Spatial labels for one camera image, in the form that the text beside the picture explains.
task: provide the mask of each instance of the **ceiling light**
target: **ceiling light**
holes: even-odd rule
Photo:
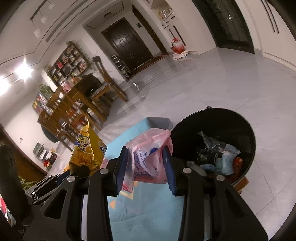
[[[50,1],[48,1],[48,2],[49,2],[48,9],[49,10],[52,10],[54,8],[55,4],[54,3],[50,3]]]
[[[48,19],[47,16],[43,16],[43,17],[41,18],[41,22],[44,24],[45,21],[46,21],[47,19]]]
[[[44,24],[46,22],[46,20],[48,19],[47,16],[43,16],[42,13],[39,10],[39,13],[41,14],[42,18],[41,18],[41,22]]]
[[[37,28],[35,31],[34,31],[34,34],[36,36],[36,38],[40,38],[41,37],[41,31],[39,28]]]
[[[7,79],[0,76],[0,95],[3,95],[9,88],[9,83]]]
[[[31,20],[31,22],[32,22],[33,26],[35,27],[34,34],[35,34],[36,38],[40,38],[41,37],[41,31],[40,31],[40,29],[39,28],[36,28],[33,20]]]
[[[24,62],[15,70],[15,73],[18,75],[19,80],[23,79],[26,81],[27,78],[31,77],[33,71],[34,70],[27,65],[27,61],[24,58]]]

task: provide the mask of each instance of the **blue gripper pad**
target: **blue gripper pad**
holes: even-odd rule
[[[172,156],[167,146],[163,148],[163,165],[165,167],[165,173],[167,175],[168,186],[173,195],[177,193],[176,176],[171,163]]]
[[[120,152],[118,158],[119,166],[115,168],[116,176],[116,193],[119,195],[119,192],[122,189],[124,175],[126,173],[126,166],[128,163],[128,149],[124,146]]]

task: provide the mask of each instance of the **metal screw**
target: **metal screw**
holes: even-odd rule
[[[183,168],[183,172],[186,174],[189,174],[189,173],[191,173],[191,169],[189,167],[185,167],[185,168]]]
[[[107,168],[100,169],[101,174],[107,174],[108,172],[109,172],[109,170]]]
[[[67,178],[67,181],[71,183],[71,182],[75,181],[75,179],[76,179],[76,177],[74,177],[74,176],[69,176],[69,177]]]
[[[225,177],[222,176],[222,175],[218,175],[216,178],[217,178],[217,180],[220,181],[220,182],[222,182],[222,181],[225,180]]]

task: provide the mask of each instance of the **dark wooden door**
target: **dark wooden door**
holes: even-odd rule
[[[192,0],[206,21],[218,47],[254,53],[252,38],[234,0]]]
[[[102,34],[114,47],[130,71],[153,58],[146,45],[125,18],[105,29]]]
[[[146,21],[146,19],[143,17],[143,15],[137,10],[137,8],[132,5],[133,14],[137,17],[137,19],[141,22],[143,27],[147,30],[147,32],[150,34],[150,36],[153,38],[154,42],[156,43],[157,47],[161,51],[161,53],[167,54],[165,47],[163,46],[161,40],[154,32],[153,28],[149,25],[149,23]]]

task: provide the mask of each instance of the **wooden shelf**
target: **wooden shelf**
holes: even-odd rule
[[[73,55],[73,60],[70,61],[69,60],[69,56]],[[65,62],[62,62],[63,59],[62,57],[65,56],[67,58],[67,60]],[[79,61],[78,64],[73,66],[73,63],[78,59],[78,58],[82,58],[83,60]],[[62,78],[67,79],[75,69],[78,69],[80,71],[80,69],[78,68],[78,65],[83,63],[83,61],[86,63],[86,69],[84,69],[79,75],[81,75],[85,70],[87,70],[90,67],[90,64],[88,62],[88,60],[86,59],[86,57],[82,54],[82,52],[79,50],[79,48],[71,41],[69,41],[69,45],[65,48],[65,50],[60,54],[60,56],[58,57],[58,59],[54,62],[52,68],[50,69],[48,76],[50,77],[50,79],[55,83],[55,85],[58,87],[59,86],[59,81]],[[70,70],[70,72],[66,75],[64,73],[63,68],[65,68],[65,66],[69,66],[70,68],[72,68]]]

